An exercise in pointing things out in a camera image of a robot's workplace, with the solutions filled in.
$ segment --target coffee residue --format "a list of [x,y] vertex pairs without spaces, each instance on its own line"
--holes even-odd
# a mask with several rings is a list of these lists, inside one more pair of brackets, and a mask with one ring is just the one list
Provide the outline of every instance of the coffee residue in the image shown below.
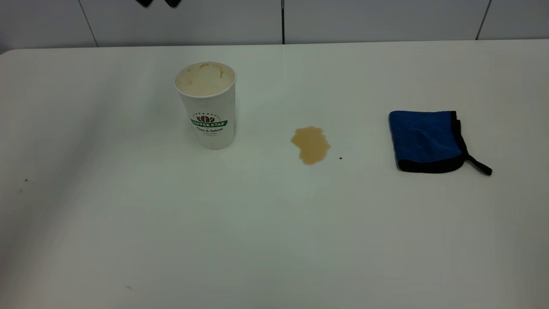
[[292,137],[292,143],[301,150],[299,158],[307,165],[313,165],[324,160],[326,154],[328,154],[328,149],[332,148],[326,140],[324,131],[314,126],[297,129],[294,137]]

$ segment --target cup rim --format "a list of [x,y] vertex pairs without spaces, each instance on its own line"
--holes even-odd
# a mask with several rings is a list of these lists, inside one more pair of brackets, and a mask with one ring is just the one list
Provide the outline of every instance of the cup rim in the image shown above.
[[[185,71],[188,67],[192,67],[193,65],[196,65],[196,64],[199,64],[199,63],[205,63],[205,62],[210,62],[210,63],[217,63],[217,64],[221,64],[223,65],[224,67],[228,67],[229,69],[231,69],[231,71],[233,71],[233,74],[234,74],[234,80],[233,82],[229,85],[229,87],[227,87],[227,89],[221,91],[221,92],[218,92],[214,95],[209,95],[209,96],[193,96],[193,95],[189,95],[187,93],[184,93],[183,91],[181,91],[179,88],[177,88],[177,84],[176,84],[176,81],[177,81],[177,77],[179,76],[179,74],[183,71]],[[224,93],[226,93],[227,91],[229,91],[233,86],[234,84],[237,82],[237,72],[231,68],[230,66],[228,66],[227,64],[225,63],[221,63],[221,62],[216,62],[216,61],[202,61],[202,62],[196,62],[196,63],[193,63],[193,64],[190,64],[186,67],[184,67],[183,69],[181,69],[181,71],[177,72],[177,75],[175,76],[175,78],[173,79],[173,85],[175,87],[175,89],[177,90],[177,92],[179,92],[180,94],[186,96],[186,97],[189,97],[189,98],[193,98],[193,99],[209,99],[209,98],[213,98],[213,97],[217,97],[217,96],[221,96],[223,95]]]

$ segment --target blue microfiber towel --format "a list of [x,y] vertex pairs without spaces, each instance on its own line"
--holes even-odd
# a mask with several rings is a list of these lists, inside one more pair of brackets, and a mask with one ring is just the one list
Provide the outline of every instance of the blue microfiber towel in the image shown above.
[[486,175],[492,174],[491,168],[467,152],[455,111],[394,111],[389,114],[389,125],[397,164],[405,172],[446,173],[468,160]]

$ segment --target tile grout line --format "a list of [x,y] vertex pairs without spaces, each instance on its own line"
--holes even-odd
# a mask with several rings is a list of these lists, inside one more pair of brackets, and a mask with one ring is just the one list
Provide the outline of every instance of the tile grout line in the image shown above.
[[80,0],[78,0],[78,4],[80,4],[80,9],[82,10],[82,14],[84,14],[84,18],[86,19],[89,31],[92,34],[93,41],[96,43],[96,47],[99,47],[99,44],[97,44],[96,36],[93,35],[92,27],[89,25],[88,17],[86,16],[86,12],[84,12],[84,8],[82,7],[82,3],[80,3]]
[[475,40],[479,39],[480,31],[482,30],[482,26],[484,26],[484,20],[486,20],[486,15],[488,15],[488,10],[490,9],[491,4],[492,4],[492,0],[488,1],[488,6],[486,7],[486,11],[484,12],[484,17],[482,18],[482,22],[480,22],[479,32],[477,32],[477,37],[475,38]]
[[282,44],[286,44],[286,30],[284,28],[284,0],[280,1],[282,8]]

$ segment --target white paper cup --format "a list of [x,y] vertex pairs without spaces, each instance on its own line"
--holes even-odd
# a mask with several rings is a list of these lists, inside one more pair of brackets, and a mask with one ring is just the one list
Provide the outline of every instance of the white paper cup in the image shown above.
[[175,78],[175,88],[193,123],[198,142],[208,149],[223,149],[234,139],[236,81],[237,75],[231,67],[211,61],[189,65]]

